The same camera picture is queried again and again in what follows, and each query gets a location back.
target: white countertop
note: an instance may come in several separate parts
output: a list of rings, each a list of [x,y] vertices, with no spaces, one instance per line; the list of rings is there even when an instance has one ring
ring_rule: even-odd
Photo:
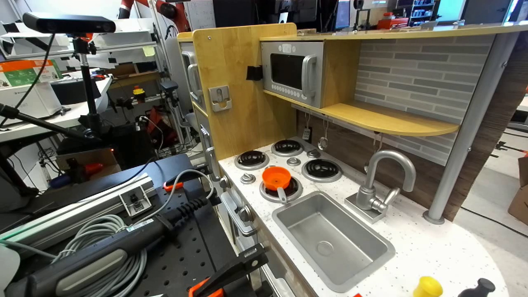
[[[96,99],[97,112],[104,112],[107,109],[107,104],[109,104],[107,89],[111,87],[111,83],[112,83],[112,78],[106,78],[96,83],[101,92],[101,97]],[[66,114],[48,119],[46,122],[68,129],[68,127],[79,125],[79,117],[87,114],[87,102],[68,104],[64,107],[69,109]],[[38,134],[46,134],[46,132],[50,130],[33,124],[17,124],[7,129],[0,129],[0,142],[25,139]]]
[[[516,107],[516,111],[528,112],[528,94],[521,101],[521,104]]]
[[[271,145],[259,149],[269,155],[269,165],[279,165],[290,170],[292,177],[297,177],[302,182],[304,193],[302,196],[323,191],[340,203],[345,210],[360,218],[365,224],[371,226],[376,233],[386,238],[396,249],[393,259],[384,266],[375,271],[370,277],[356,284],[345,294],[337,294],[330,290],[310,264],[304,259],[300,251],[290,243],[285,233],[272,219],[272,211],[282,208],[279,203],[271,203],[264,200],[257,190],[261,183],[262,170],[252,170],[257,183],[243,185],[241,177],[246,170],[241,170],[234,165],[234,158],[224,158],[219,162],[223,170],[228,173],[229,180],[246,198],[254,213],[262,219],[271,234],[277,239],[287,257],[297,266],[304,279],[312,285],[317,295],[355,295],[361,294],[363,297],[409,297],[417,285],[421,276],[436,277],[442,287],[446,297],[455,297],[462,290],[477,285],[477,279],[490,279],[497,290],[490,297],[507,297],[508,289],[505,281],[495,266],[488,252],[480,246],[480,243],[469,231],[460,226],[446,221],[444,224],[431,224],[422,219],[426,211],[421,205],[398,196],[394,203],[388,208],[388,215],[378,221],[366,221],[355,208],[345,205],[345,198],[356,193],[360,185],[355,180],[365,178],[361,173],[350,167],[343,167],[343,172],[348,177],[342,177],[333,183],[312,183],[302,177],[302,165],[290,167],[285,163],[287,157],[277,157],[271,153]],[[297,158],[305,163],[312,157],[305,152],[297,155]]]

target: microwave window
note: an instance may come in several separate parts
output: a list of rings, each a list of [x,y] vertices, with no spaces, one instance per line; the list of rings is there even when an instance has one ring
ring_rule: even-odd
[[[272,81],[302,89],[302,61],[304,56],[271,54]]]

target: toy kitchen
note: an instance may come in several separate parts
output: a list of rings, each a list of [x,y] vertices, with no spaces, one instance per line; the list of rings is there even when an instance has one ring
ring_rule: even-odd
[[[193,64],[188,64],[191,89],[200,94],[193,111],[221,193],[218,218],[231,248],[241,252],[261,243],[267,249],[269,264],[254,274],[269,284],[274,295],[459,295],[467,289],[508,295],[490,254],[474,234],[450,223],[449,211],[446,216],[450,191],[444,193],[444,201],[439,198],[449,180],[450,190],[455,186],[469,153],[464,149],[475,140],[487,106],[482,109],[480,104],[480,117],[477,104],[464,107],[480,120],[472,122],[358,101],[378,92],[368,89],[365,76],[378,83],[381,76],[368,71],[384,71],[368,63],[396,56],[368,53],[376,51],[373,45],[383,41],[386,48],[381,51],[419,45],[426,51],[436,43],[479,43],[488,56],[479,66],[487,84],[475,83],[470,91],[479,94],[497,87],[500,74],[492,76],[490,69],[508,61],[523,30],[528,28],[310,36],[297,35],[295,25],[266,25],[180,33],[183,54],[193,56]],[[276,51],[287,53],[266,58],[264,43],[281,43]],[[305,56],[310,53],[304,50],[300,58],[295,56],[300,43],[317,43],[310,51],[318,53]],[[394,63],[419,68],[417,59]],[[266,63],[277,63],[281,71]],[[287,86],[267,89],[272,86],[269,79]],[[383,89],[401,94],[401,84],[389,83]],[[409,144],[406,139],[419,142],[426,137],[431,137],[427,144],[437,139],[449,142],[450,150],[427,160],[403,145]],[[333,152],[358,152],[361,160],[353,163]],[[394,182],[383,183],[383,175]],[[432,175],[444,188],[427,188],[424,180]],[[416,195],[429,195],[429,200],[419,201]]]

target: computer monitor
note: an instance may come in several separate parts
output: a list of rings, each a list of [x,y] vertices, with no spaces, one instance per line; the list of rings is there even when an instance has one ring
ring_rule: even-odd
[[[441,0],[437,5],[436,21],[452,25],[462,18],[465,0]]]
[[[333,30],[350,28],[350,0],[338,0],[335,12],[335,26]]]

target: gray sink basin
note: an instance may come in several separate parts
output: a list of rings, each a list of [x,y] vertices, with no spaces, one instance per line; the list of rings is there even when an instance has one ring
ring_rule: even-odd
[[[276,210],[274,219],[335,292],[347,292],[394,256],[391,243],[322,191]]]

